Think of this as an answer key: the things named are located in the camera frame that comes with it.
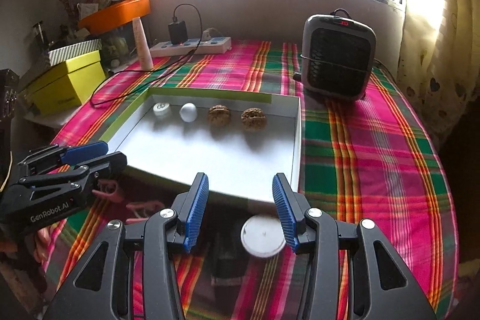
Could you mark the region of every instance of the yellow box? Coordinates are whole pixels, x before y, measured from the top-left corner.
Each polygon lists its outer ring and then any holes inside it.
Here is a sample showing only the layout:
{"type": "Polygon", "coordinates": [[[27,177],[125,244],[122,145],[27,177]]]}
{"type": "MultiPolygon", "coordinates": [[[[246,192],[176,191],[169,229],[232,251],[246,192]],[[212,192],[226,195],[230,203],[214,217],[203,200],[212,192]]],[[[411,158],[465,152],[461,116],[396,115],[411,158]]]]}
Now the yellow box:
{"type": "Polygon", "coordinates": [[[57,64],[23,91],[33,112],[42,115],[83,104],[105,80],[100,52],[94,51],[57,64]]]}

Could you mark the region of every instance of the pink hair clip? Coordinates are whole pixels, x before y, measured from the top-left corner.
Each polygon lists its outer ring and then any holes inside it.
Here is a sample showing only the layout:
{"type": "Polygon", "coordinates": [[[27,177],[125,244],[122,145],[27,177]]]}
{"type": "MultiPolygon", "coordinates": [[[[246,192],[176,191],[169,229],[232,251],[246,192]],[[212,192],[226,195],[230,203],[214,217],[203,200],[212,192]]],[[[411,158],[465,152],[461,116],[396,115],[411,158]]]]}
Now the pink hair clip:
{"type": "Polygon", "coordinates": [[[160,201],[153,199],[146,202],[130,202],[126,205],[126,208],[135,215],[135,218],[127,219],[125,223],[133,224],[148,220],[158,211],[165,209],[165,205],[160,201]]]}
{"type": "Polygon", "coordinates": [[[100,190],[92,190],[96,197],[108,199],[110,202],[123,202],[125,196],[119,183],[114,179],[99,179],[100,190]]]}

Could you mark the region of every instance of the white bottle cap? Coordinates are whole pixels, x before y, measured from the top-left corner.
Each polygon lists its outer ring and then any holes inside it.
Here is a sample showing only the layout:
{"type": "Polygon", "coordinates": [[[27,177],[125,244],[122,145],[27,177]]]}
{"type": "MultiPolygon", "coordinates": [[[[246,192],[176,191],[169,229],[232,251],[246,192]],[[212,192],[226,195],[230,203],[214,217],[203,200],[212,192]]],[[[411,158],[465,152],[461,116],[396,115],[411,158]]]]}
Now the white bottle cap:
{"type": "Polygon", "coordinates": [[[157,117],[168,117],[171,114],[170,104],[169,103],[157,103],[153,107],[153,112],[157,117]]]}
{"type": "Polygon", "coordinates": [[[246,251],[258,258],[270,258],[285,247],[282,225],[276,217],[256,215],[243,225],[241,243],[246,251]]]}

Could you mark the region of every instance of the walnut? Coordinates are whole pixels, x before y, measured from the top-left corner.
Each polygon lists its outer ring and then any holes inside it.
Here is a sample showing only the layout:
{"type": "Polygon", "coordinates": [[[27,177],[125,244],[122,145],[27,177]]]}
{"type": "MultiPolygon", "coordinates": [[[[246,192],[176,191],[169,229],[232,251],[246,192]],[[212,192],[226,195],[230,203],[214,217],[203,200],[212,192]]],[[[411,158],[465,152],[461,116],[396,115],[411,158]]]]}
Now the walnut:
{"type": "Polygon", "coordinates": [[[256,107],[245,110],[241,116],[241,123],[245,130],[262,130],[267,125],[267,117],[265,116],[265,113],[256,107]]]}
{"type": "Polygon", "coordinates": [[[224,105],[215,105],[208,111],[208,122],[217,127],[224,127],[230,123],[230,110],[224,105]]]}

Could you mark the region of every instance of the heater grille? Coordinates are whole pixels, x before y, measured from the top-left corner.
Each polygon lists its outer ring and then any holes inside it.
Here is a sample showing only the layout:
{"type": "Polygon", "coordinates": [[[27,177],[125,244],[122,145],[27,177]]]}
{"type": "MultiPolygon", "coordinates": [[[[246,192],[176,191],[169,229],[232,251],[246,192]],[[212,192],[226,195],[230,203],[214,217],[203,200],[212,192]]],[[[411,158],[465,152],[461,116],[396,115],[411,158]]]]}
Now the heater grille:
{"type": "Polygon", "coordinates": [[[318,28],[310,42],[308,83],[321,90],[355,97],[368,77],[370,43],[346,32],[318,28]]]}

